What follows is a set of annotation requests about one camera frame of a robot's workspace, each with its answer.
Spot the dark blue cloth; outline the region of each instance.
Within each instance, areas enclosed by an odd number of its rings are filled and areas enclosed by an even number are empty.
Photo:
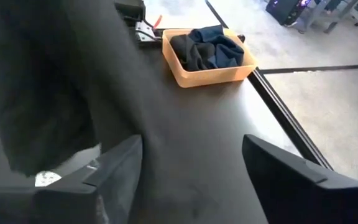
[[[215,46],[215,55],[208,58],[208,61],[215,68],[242,65],[244,59],[243,49],[223,34],[222,26],[193,29],[188,36],[196,43],[211,43]]]

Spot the folded fabric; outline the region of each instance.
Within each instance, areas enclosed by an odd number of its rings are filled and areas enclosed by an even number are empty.
[[[223,34],[222,26],[193,29],[172,37],[171,46],[186,71],[241,66],[244,51]]]

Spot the gray floor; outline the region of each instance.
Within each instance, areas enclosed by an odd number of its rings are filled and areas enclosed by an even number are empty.
[[[210,0],[227,25],[246,35],[261,69],[358,64],[351,18],[329,35],[279,26],[263,0]],[[358,179],[358,70],[267,76],[283,101],[340,173]]]

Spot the orange plastic tray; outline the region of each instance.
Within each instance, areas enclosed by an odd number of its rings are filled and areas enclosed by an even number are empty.
[[[176,35],[189,34],[191,29],[164,30],[162,34],[162,53],[171,68],[173,76],[182,88],[243,80],[257,67],[257,62],[249,52],[246,44],[243,44],[233,31],[229,29],[223,29],[223,31],[226,37],[232,39],[238,46],[244,49],[244,61],[242,65],[231,68],[187,72],[183,69],[169,42]]]

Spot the plastic tray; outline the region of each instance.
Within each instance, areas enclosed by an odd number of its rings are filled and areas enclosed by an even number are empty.
[[[244,49],[242,66],[187,72],[183,69],[173,51],[170,40],[176,35],[189,34],[191,29],[164,30],[162,35],[162,53],[171,68],[173,76],[182,88],[243,80],[257,67],[257,62],[249,52],[246,44],[243,44],[233,31],[229,29],[223,29],[223,31],[226,37],[232,39],[238,46]]]

